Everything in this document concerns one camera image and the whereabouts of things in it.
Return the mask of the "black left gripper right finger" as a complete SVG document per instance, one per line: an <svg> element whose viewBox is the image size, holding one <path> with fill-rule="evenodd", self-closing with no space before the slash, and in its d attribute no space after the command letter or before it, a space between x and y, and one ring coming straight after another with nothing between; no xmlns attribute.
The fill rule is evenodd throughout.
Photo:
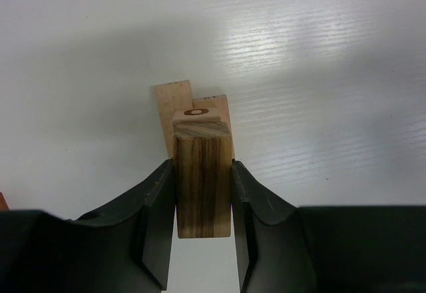
<svg viewBox="0 0 426 293"><path fill-rule="evenodd" d="M424 206L296 207L232 166L241 292L424 292Z"/></svg>

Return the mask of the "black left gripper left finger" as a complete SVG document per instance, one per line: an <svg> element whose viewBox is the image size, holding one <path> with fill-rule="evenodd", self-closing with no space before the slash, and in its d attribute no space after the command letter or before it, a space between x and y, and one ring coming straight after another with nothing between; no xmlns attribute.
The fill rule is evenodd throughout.
<svg viewBox="0 0 426 293"><path fill-rule="evenodd" d="M63 220L1 213L2 292L161 292L168 283L174 171L164 161L112 201Z"/></svg>

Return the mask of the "striped dark wood block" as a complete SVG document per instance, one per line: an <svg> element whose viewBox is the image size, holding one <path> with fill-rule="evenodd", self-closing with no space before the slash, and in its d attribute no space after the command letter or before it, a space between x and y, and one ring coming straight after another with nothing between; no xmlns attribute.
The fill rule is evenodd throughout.
<svg viewBox="0 0 426 293"><path fill-rule="evenodd" d="M226 123L183 122L175 126L179 238L230 236L232 160L232 134Z"/></svg>

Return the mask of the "orange arch wood block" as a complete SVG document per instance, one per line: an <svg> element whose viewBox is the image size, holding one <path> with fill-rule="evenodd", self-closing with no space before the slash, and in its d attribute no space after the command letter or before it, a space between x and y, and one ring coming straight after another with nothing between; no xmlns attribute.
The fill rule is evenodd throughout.
<svg viewBox="0 0 426 293"><path fill-rule="evenodd" d="M7 201L5 200L5 197L0 192L0 210L8 210L9 206L7 204Z"/></svg>

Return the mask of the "small light wood cube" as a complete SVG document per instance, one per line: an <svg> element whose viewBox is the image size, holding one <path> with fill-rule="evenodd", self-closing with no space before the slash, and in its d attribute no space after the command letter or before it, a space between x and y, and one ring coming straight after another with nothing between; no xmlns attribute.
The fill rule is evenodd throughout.
<svg viewBox="0 0 426 293"><path fill-rule="evenodd" d="M218 107L200 107L195 109L177 110L172 116L172 124L181 122L221 122Z"/></svg>

